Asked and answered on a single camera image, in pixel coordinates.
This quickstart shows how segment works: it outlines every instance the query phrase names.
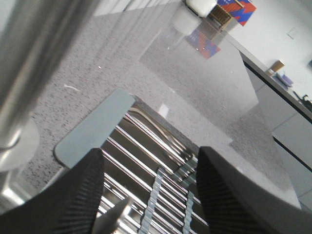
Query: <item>metal grill rack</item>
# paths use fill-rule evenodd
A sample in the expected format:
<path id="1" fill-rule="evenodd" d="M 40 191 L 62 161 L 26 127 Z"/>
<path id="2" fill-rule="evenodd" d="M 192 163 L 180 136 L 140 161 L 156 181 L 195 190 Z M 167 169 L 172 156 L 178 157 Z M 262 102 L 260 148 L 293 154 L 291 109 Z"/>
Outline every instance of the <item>metal grill rack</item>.
<path id="1" fill-rule="evenodd" d="M 127 196 L 131 211 L 116 234 L 209 233 L 196 192 L 195 153 L 134 104 L 102 146 L 99 213 Z"/>

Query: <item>cabinet door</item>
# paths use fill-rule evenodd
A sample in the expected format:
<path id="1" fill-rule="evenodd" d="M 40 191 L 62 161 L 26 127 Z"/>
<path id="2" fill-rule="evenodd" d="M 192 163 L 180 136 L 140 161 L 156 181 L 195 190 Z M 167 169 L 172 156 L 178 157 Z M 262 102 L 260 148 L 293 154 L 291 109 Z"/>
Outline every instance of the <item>cabinet door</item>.
<path id="1" fill-rule="evenodd" d="M 256 95 L 271 131 L 297 113 L 293 107 L 267 85 L 262 86 L 256 92 Z"/>
<path id="2" fill-rule="evenodd" d="M 276 128 L 273 134 L 297 157 L 312 167 L 312 125 L 310 122 L 297 114 Z"/>
<path id="3" fill-rule="evenodd" d="M 292 155 L 276 144 L 279 155 L 282 158 L 285 169 L 291 179 L 297 196 L 301 196 L 312 189 L 312 173 L 298 162 Z"/>

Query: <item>metal rod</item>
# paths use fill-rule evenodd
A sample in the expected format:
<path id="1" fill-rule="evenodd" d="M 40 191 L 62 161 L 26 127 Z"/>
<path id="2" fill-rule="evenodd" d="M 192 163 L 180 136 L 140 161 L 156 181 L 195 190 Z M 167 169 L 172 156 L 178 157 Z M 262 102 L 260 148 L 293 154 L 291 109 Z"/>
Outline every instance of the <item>metal rod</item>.
<path id="1" fill-rule="evenodd" d="M 146 166 L 143 162 L 141 162 L 139 159 L 137 159 L 133 154 L 131 154 L 129 151 L 127 151 L 124 147 L 122 147 L 118 142 L 116 142 L 114 139 L 112 139 L 110 136 L 107 138 L 107 141 L 111 143 L 113 146 L 115 146 L 118 150 L 120 150 L 124 155 L 126 155 L 128 158 L 133 160 L 141 169 L 146 171 L 151 176 L 155 177 L 156 173 L 151 170 L 148 166 Z M 181 199 L 185 199 L 185 196 L 179 193 L 177 190 L 175 190 L 170 184 L 168 184 L 165 180 L 162 181 L 162 184 L 165 185 L 168 189 L 170 189 L 173 193 L 178 195 Z M 170 194 L 164 187 L 161 187 L 160 190 L 169 198 L 171 198 L 172 201 L 174 201 L 176 204 L 178 204 L 180 207 L 185 208 L 184 204 L 181 203 L 177 198 L 175 198 L 172 194 Z"/>
<path id="2" fill-rule="evenodd" d="M 132 117 L 129 113 L 126 113 L 125 117 L 126 120 L 129 120 L 132 124 L 138 127 L 142 132 L 152 138 L 161 148 L 163 148 L 168 154 L 173 156 L 176 160 L 176 163 L 179 165 L 183 165 L 185 163 L 184 159 L 181 158 L 172 148 L 170 148 L 163 140 L 161 140 L 155 133 L 149 131 L 143 124 L 141 124 L 137 119 Z"/>
<path id="3" fill-rule="evenodd" d="M 168 167 L 158 157 L 156 157 L 154 154 L 152 154 L 148 149 L 146 149 L 142 144 L 140 144 L 134 137 L 132 137 L 130 134 L 128 134 L 125 130 L 123 130 L 118 125 L 116 126 L 116 130 L 120 134 L 122 134 L 125 138 L 127 138 L 131 143 L 133 143 L 135 146 L 137 146 L 146 155 L 148 155 L 151 159 L 153 159 L 155 162 L 157 162 L 159 165 L 161 165 L 163 168 L 165 168 L 170 174 L 173 174 L 173 170 L 171 170 L 170 167 Z"/>
<path id="4" fill-rule="evenodd" d="M 18 0 L 0 41 L 0 148 L 12 147 L 99 0 Z"/>

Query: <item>granite countertop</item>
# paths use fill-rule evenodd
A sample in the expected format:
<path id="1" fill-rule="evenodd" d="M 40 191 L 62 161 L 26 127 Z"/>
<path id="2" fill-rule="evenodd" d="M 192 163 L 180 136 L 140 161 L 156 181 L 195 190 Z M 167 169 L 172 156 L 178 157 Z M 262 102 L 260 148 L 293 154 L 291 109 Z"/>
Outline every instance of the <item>granite countertop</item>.
<path id="1" fill-rule="evenodd" d="M 53 156 L 55 145 L 122 88 L 156 112 L 166 106 L 166 120 L 195 145 L 213 147 L 251 180 L 299 207 L 240 52 L 203 21 L 198 29 L 220 48 L 207 59 L 208 52 L 173 27 L 180 7 L 185 6 L 90 19 L 33 113 L 41 143 L 25 170 L 27 178 L 42 188 L 61 167 Z M 193 38 L 198 46 L 204 45 L 202 34 Z"/>

